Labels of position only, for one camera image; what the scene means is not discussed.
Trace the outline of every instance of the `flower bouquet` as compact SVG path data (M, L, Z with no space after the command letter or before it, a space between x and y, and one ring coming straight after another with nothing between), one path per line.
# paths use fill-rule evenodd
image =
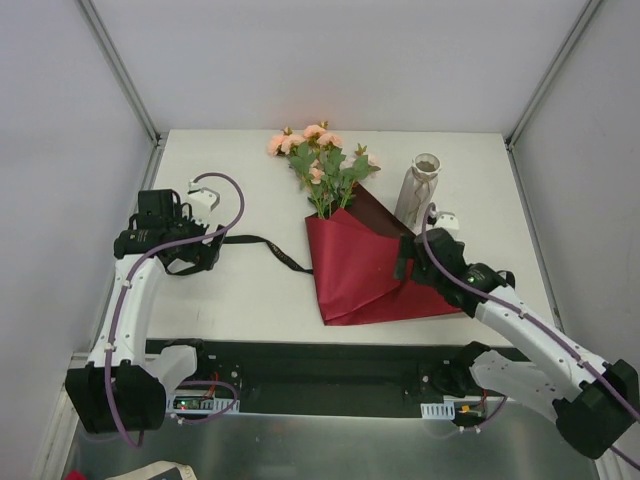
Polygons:
M317 214L306 218L316 295L326 325L358 325L457 312L430 287L396 280L400 237L414 234L361 184L380 170L367 147L343 154L327 123L286 128L268 146L285 157Z

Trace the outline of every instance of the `white cable clip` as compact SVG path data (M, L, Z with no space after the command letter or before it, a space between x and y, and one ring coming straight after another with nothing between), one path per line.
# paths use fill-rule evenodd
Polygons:
M198 192L200 190L202 190L202 187L200 186L199 182L196 182L195 180L189 180L189 192L188 193Z
M178 422L178 425L182 425L184 423L184 418L179 417L175 412L170 413L169 418L171 418L172 420L176 420Z

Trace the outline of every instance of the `metal floor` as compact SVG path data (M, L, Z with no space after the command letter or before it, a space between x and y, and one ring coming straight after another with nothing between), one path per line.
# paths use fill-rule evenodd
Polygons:
M146 434L140 450L76 433L65 471L102 480L168 460L191 465L199 480L598 478L594 463L551 423L513 402L480 435L437 438L452 428L414 419L229 415L202 426L167 420Z

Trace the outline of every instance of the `white table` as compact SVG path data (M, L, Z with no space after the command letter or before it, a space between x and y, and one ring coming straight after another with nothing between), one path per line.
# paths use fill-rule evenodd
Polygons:
M171 131L154 188L173 188L186 198L187 182L203 172L223 172L242 187L246 210L231 234L273 241L311 267L304 218L313 207L298 189L287 161L265 147L273 131ZM434 201L456 213L467 261L512 270L517 291L552 324L540 269L502 137L498 134L339 132L345 150L369 146L382 171L366 188L393 211L411 159L428 152L443 170ZM212 215L228 223L237 195L221 179L203 184L222 195ZM498 333L463 314L353 327L326 327L313 278L292 272L265 245L224 246L213 271L162 282L149 338L197 337L250 342L310 342L395 345L465 345L477 340L508 346Z

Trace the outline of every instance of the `glass vase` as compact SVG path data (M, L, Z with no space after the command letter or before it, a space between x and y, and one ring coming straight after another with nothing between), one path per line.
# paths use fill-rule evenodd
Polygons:
M394 215L414 233L421 228L422 216L438 185L440 160L430 153L421 153L407 170L398 196Z

